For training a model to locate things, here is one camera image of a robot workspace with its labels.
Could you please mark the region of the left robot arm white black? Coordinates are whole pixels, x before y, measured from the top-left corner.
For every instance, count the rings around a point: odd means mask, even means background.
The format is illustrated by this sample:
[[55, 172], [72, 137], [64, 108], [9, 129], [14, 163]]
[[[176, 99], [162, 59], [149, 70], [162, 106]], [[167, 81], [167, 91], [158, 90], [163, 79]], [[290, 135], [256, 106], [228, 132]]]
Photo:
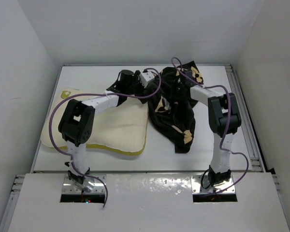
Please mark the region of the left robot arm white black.
[[58, 131], [68, 148], [63, 154], [70, 157], [70, 162], [67, 163], [70, 168], [69, 178], [79, 184], [88, 178], [90, 168], [87, 163], [86, 143], [92, 134], [95, 115], [120, 106], [128, 97], [147, 99], [147, 96], [143, 96], [143, 91], [153, 80], [155, 76], [149, 71], [122, 70], [103, 94], [90, 94], [93, 98], [85, 101], [75, 98], [67, 100]]

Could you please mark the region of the black pillowcase with beige flowers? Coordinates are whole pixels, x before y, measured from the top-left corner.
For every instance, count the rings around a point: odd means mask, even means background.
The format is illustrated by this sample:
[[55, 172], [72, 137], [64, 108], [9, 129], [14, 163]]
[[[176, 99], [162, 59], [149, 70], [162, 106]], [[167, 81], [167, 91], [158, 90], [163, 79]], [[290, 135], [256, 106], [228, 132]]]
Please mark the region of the black pillowcase with beige flowers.
[[193, 107], [198, 103], [189, 91], [177, 90], [178, 71], [174, 67], [164, 68], [143, 91], [147, 99], [148, 116], [153, 127], [167, 137], [176, 153], [188, 153], [195, 132]]

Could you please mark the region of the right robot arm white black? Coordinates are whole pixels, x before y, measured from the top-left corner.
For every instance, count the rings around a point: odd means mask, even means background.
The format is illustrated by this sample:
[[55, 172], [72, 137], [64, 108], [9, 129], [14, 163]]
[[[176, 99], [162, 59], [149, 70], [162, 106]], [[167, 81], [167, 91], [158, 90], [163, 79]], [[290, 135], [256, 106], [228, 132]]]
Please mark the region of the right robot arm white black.
[[193, 79], [191, 71], [177, 69], [189, 84], [190, 97], [207, 106], [209, 127], [214, 135], [213, 156], [208, 169], [211, 187], [231, 177], [232, 141], [242, 124], [236, 96], [223, 85], [204, 86]]

